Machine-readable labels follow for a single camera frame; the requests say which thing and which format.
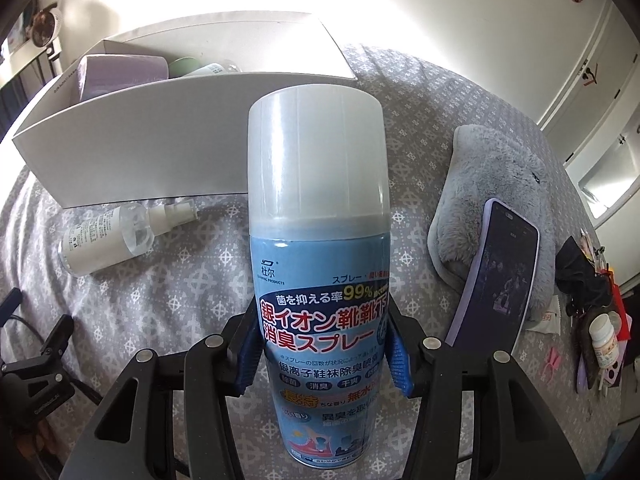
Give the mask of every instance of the bedsheet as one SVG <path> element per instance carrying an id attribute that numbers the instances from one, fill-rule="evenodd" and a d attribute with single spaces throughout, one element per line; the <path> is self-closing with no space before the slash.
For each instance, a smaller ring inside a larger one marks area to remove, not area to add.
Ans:
<path id="1" fill-rule="evenodd" d="M 462 124 L 484 124 L 518 137 L 547 165 L 556 245 L 590 227 L 582 203 L 536 124 L 467 79 L 391 50 L 348 46 L 344 54 L 359 88 L 382 103 L 392 206 L 390 290 L 400 310 L 416 317 L 428 335 L 444 338 L 459 296 L 437 276 L 426 237 L 452 153 L 452 135 Z M 151 206 L 167 201 L 147 201 Z M 61 314 L 76 320 L 65 365 L 105 394 L 136 350 L 183 351 L 218 332 L 242 312 L 253 293 L 245 195 L 195 199 L 199 220 L 175 228 L 138 258 L 84 278 L 60 264 L 56 247 L 65 228 L 114 205 L 62 210 L 26 168 L 0 212 L 0 292 L 19 286 L 18 311 L 46 335 Z M 2 330 L 6 361 L 33 356 L 39 345 L 25 327 L 9 321 Z M 554 377 L 541 377 L 555 346 L 562 364 Z M 559 336 L 525 332 L 514 356 L 551 407 L 586 471 L 593 470 L 615 426 L 619 389 L 608 397 L 574 391 L 575 362 L 570 326 L 562 318 Z M 396 390 L 383 373 L 372 444 L 355 464 L 334 471 L 300 465 L 285 452 L 278 432 L 264 361 L 254 384 L 228 399 L 238 455 L 248 480 L 393 479 L 401 475 L 411 444 L 418 401 Z M 462 402 L 460 454 L 472 445 L 473 407 Z M 50 423 L 65 456 L 94 411 L 77 393 L 56 410 Z M 176 450 L 184 457 L 182 397 L 175 398 Z M 469 462 L 459 466 L 460 476 Z"/>

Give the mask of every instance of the pink clip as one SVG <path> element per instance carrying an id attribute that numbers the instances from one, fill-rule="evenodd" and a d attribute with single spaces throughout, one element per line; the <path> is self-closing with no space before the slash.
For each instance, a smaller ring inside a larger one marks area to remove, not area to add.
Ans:
<path id="1" fill-rule="evenodd" d="M 551 368 L 551 376 L 549 377 L 547 383 L 550 383 L 554 379 L 554 374 L 556 370 L 560 367 L 560 363 L 562 362 L 562 356 L 556 350 L 556 347 L 552 346 L 551 350 L 549 350 L 549 354 L 546 356 L 545 367 L 542 368 L 542 373 L 540 374 L 540 378 L 544 381 L 544 376 L 546 374 L 546 368 Z"/>

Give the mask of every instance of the open box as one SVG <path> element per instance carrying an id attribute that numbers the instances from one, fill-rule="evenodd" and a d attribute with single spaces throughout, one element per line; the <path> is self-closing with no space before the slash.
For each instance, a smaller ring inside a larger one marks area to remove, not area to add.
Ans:
<path id="1" fill-rule="evenodd" d="M 248 112 L 287 86 L 356 79 L 320 21 L 300 12 L 177 18 L 101 40 L 87 54 L 231 59 L 240 73 L 140 85 L 77 104 L 78 60 L 25 108 L 13 142 L 62 207 L 246 192 Z"/>

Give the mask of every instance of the blue aerosol can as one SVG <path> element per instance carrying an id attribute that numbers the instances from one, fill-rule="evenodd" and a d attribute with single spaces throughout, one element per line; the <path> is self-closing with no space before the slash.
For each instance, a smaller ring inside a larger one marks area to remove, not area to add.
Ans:
<path id="1" fill-rule="evenodd" d="M 293 86 L 249 112 L 249 231 L 260 329 L 284 445 L 305 465 L 366 450 L 380 389 L 389 190 L 380 103 Z"/>

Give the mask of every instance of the metal screw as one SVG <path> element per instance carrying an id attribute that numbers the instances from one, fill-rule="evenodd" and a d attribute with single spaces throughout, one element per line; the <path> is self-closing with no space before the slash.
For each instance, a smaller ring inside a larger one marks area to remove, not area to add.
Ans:
<path id="1" fill-rule="evenodd" d="M 204 344 L 209 348 L 216 348 L 222 345 L 223 342 L 225 342 L 225 340 L 220 334 L 214 334 L 207 337 L 204 341 Z"/>
<path id="2" fill-rule="evenodd" d="M 136 354 L 136 361 L 138 361 L 139 363 L 146 363 L 153 356 L 154 356 L 154 353 L 148 348 L 145 348 L 144 350 L 141 350 Z"/>
<path id="3" fill-rule="evenodd" d="M 422 340 L 422 344 L 424 345 L 425 348 L 428 348 L 429 350 L 437 350 L 442 346 L 442 343 L 437 337 L 425 337 Z"/>
<path id="4" fill-rule="evenodd" d="M 511 356 L 507 354 L 504 350 L 496 350 L 494 352 L 494 359 L 499 363 L 508 363 L 511 359 Z"/>

